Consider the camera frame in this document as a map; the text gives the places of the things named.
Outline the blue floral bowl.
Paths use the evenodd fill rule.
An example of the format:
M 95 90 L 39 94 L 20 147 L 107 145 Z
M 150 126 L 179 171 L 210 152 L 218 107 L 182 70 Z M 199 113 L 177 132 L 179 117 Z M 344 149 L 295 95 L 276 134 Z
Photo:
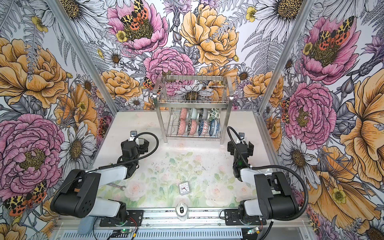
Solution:
M 217 136 L 219 132 L 220 132 L 220 122 L 219 120 L 214 119 L 210 122 L 209 135 L 210 137 L 214 137 L 214 136 Z

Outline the blue triangle pattern bowl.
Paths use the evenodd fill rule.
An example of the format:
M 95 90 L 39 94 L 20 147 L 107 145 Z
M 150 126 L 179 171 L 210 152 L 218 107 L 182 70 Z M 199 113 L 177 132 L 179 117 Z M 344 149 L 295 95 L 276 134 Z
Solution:
M 202 120 L 199 123 L 199 129 L 198 129 L 198 134 L 199 136 L 205 136 L 210 129 L 210 123 L 206 120 Z

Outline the black white floral bowl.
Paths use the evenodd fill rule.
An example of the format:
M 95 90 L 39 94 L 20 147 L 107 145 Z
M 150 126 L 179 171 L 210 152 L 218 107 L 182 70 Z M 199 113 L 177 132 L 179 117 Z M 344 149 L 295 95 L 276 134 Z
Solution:
M 180 119 L 186 120 L 189 114 L 189 110 L 187 108 L 182 108 L 180 112 Z
M 188 124 L 188 136 L 193 136 L 198 130 L 198 123 L 195 120 L 190 120 Z
M 182 136 L 188 129 L 188 123 L 184 119 L 179 119 L 177 135 Z

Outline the dark navy fan pattern bowl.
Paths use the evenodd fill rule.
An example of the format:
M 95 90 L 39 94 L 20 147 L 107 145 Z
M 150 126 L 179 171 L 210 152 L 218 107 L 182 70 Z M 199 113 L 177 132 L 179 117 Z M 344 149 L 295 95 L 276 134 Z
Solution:
M 209 117 L 210 117 L 210 109 L 207 109 L 207 108 L 201 109 L 199 114 L 199 121 L 200 122 L 207 121 Z

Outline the green leaf pattern bowl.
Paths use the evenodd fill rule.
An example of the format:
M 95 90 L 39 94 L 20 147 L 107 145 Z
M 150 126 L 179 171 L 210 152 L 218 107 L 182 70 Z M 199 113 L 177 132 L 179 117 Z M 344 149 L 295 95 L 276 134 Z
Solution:
M 219 120 L 220 119 L 220 113 L 221 110 L 217 108 L 212 108 L 209 112 L 209 118 L 208 121 L 211 122 L 213 120 Z

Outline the mint green bowl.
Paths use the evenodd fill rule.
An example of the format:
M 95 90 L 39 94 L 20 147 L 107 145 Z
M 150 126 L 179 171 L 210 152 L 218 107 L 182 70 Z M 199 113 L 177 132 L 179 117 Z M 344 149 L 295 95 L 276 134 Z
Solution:
M 188 119 L 190 120 L 197 120 L 199 117 L 198 110 L 196 108 L 191 108 L 189 111 Z

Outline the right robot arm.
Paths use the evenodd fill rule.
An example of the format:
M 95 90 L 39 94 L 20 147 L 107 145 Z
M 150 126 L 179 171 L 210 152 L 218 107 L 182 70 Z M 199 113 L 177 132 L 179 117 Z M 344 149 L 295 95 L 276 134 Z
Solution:
M 274 166 L 250 167 L 248 157 L 254 145 L 228 142 L 228 152 L 234 157 L 233 173 L 240 182 L 256 188 L 256 197 L 241 200 L 236 213 L 228 217 L 243 225 L 264 224 L 266 220 L 291 221 L 302 215 L 302 210 L 283 172 L 268 172 Z

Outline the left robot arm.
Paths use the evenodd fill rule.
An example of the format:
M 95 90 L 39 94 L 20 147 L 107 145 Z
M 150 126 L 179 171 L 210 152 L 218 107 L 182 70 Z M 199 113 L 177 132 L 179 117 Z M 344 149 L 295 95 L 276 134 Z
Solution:
M 120 166 L 103 166 L 95 171 L 74 169 L 51 201 L 50 209 L 60 215 L 76 218 L 108 217 L 121 223 L 128 219 L 126 204 L 97 197 L 104 185 L 126 180 L 139 167 L 139 158 L 148 152 L 149 141 L 138 138 L 121 143 Z

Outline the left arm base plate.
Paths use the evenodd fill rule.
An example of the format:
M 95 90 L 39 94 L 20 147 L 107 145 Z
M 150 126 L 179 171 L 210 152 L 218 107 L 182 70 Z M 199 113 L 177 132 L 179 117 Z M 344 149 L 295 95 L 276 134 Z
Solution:
M 144 210 L 127 210 L 125 214 L 117 217 L 102 217 L 100 227 L 140 227 L 142 225 Z

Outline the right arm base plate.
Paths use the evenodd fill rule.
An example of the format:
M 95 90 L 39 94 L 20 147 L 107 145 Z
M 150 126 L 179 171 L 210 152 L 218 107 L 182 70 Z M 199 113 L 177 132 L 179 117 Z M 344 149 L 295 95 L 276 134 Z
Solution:
M 261 216 L 248 216 L 238 209 L 224 209 L 226 226 L 261 226 L 266 225 L 267 221 Z

